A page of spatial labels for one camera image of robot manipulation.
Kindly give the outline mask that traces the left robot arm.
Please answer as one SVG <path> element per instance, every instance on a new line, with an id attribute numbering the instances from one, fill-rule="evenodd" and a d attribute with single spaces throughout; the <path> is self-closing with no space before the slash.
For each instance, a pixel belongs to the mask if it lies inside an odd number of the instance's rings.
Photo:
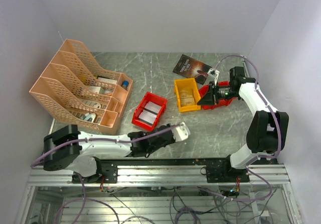
<path id="1" fill-rule="evenodd" d="M 69 169 L 97 182 L 102 177 L 99 161 L 116 157 L 149 157 L 162 147 L 175 143 L 176 126 L 162 125 L 151 132 L 131 132 L 119 136 L 99 136 L 67 125 L 44 137 L 44 170 Z"/>

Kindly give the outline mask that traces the red plastic bin with cards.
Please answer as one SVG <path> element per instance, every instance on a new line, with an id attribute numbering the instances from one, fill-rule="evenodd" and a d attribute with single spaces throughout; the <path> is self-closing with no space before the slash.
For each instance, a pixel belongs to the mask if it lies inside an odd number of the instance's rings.
<path id="1" fill-rule="evenodd" d="M 165 112 L 167 102 L 167 99 L 147 92 L 135 109 L 131 123 L 147 131 L 154 130 Z"/>

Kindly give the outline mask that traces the white credit card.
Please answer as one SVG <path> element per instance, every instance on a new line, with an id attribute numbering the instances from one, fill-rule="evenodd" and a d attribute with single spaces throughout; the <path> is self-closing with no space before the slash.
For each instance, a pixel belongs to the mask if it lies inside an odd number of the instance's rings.
<path id="1" fill-rule="evenodd" d="M 145 105 L 143 111 L 139 114 L 138 119 L 152 126 L 160 110 L 160 105 L 157 105 L 150 101 Z"/>

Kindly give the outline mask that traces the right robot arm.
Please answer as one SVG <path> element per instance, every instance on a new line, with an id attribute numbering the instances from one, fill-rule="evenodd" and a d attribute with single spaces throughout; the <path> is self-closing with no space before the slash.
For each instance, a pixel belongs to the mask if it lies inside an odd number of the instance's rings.
<path id="1" fill-rule="evenodd" d="M 221 169 L 224 180 L 233 181 L 238 169 L 245 169 L 260 158 L 275 159 L 284 148 L 289 116 L 275 108 L 262 93 L 255 78 L 245 76 L 243 67 L 230 69 L 227 86 L 218 84 L 219 71 L 211 68 L 208 75 L 214 81 L 208 84 L 207 92 L 197 105 L 215 106 L 222 100 L 239 98 L 250 109 L 253 119 L 246 135 L 246 144 L 229 157 L 229 165 Z"/>

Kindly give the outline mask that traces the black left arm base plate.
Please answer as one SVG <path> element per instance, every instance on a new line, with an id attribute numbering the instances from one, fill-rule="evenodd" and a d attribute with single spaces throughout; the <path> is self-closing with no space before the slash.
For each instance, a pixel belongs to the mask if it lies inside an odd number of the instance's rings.
<path id="1" fill-rule="evenodd" d="M 83 177 L 82 180 L 85 184 L 89 183 L 117 183 L 118 168 L 112 163 L 102 163 L 98 167 L 96 173 L 92 176 Z"/>

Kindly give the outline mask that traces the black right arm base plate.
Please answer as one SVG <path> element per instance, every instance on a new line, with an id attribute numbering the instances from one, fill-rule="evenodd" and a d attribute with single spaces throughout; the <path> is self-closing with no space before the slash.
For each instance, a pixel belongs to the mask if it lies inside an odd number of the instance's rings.
<path id="1" fill-rule="evenodd" d="M 226 158 L 207 158 L 204 165 L 208 183 L 236 183 L 237 178 L 241 183 L 250 181 L 246 169 L 235 169 L 231 166 L 230 156 Z"/>

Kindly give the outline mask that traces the yellow plastic bin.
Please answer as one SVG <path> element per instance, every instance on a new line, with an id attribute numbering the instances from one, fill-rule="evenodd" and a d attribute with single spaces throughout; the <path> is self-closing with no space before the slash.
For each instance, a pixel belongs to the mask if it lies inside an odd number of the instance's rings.
<path id="1" fill-rule="evenodd" d="M 201 106 L 198 105 L 201 97 L 194 78 L 175 79 L 174 94 L 177 98 L 177 107 L 180 113 L 201 109 Z"/>

